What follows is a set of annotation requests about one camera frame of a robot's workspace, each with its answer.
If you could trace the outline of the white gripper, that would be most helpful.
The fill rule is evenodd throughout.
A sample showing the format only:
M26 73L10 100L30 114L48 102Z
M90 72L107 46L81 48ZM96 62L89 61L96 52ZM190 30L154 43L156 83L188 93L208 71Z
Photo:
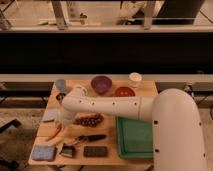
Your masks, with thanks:
M60 132L50 141L51 144L63 143L67 137L67 125L73 124L75 120L75 112L70 112L64 108L59 110L58 121L63 125Z

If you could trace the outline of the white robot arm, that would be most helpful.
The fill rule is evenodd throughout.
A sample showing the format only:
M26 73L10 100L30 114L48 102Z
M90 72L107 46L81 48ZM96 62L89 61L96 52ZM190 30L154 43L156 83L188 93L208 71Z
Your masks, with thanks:
M76 85L63 98L57 121L71 124L79 112L150 122L154 171L207 171L199 110L180 89L166 89L155 97L89 97L84 87Z

